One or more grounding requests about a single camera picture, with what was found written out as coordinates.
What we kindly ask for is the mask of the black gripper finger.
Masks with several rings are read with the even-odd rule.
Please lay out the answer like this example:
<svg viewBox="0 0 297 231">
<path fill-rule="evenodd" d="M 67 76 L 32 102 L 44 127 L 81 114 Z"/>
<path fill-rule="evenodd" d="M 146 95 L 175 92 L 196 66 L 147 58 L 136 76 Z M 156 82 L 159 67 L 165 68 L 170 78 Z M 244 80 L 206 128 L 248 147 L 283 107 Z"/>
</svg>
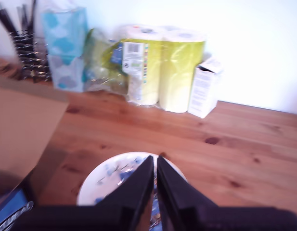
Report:
<svg viewBox="0 0 297 231">
<path fill-rule="evenodd" d="M 200 215 L 217 205 L 190 185 L 162 156 L 157 159 L 157 193 L 164 231 L 206 231 Z"/>
<path fill-rule="evenodd" d="M 154 160 L 148 156 L 116 190 L 95 206 L 95 231 L 147 231 L 154 187 Z"/>
</svg>

